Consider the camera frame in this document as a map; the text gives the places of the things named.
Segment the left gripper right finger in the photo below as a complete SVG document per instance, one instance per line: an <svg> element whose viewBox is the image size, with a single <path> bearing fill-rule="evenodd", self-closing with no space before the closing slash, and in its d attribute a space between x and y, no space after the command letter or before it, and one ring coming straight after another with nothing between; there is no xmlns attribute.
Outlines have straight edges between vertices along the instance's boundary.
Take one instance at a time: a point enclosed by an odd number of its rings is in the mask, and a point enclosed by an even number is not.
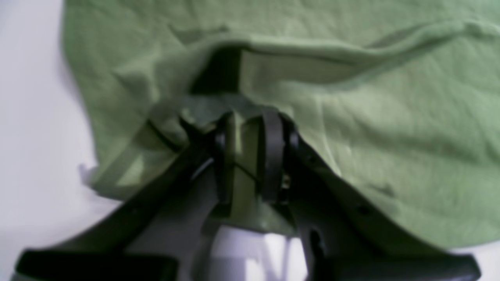
<svg viewBox="0 0 500 281"><path fill-rule="evenodd" d="M259 192L288 212L309 281L477 281L470 254L416 238L335 174L289 117L264 111L259 128Z"/></svg>

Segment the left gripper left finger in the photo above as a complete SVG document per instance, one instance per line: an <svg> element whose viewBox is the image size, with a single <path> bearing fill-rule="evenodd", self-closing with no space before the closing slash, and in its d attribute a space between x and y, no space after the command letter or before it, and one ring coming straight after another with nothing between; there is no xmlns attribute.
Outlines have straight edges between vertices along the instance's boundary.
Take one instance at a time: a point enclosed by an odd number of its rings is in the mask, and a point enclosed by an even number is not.
<svg viewBox="0 0 500 281"><path fill-rule="evenodd" d="M212 235L205 222L232 199L234 115L206 133L180 124L190 144L160 176L83 233L23 251L16 273L36 281L192 281Z"/></svg>

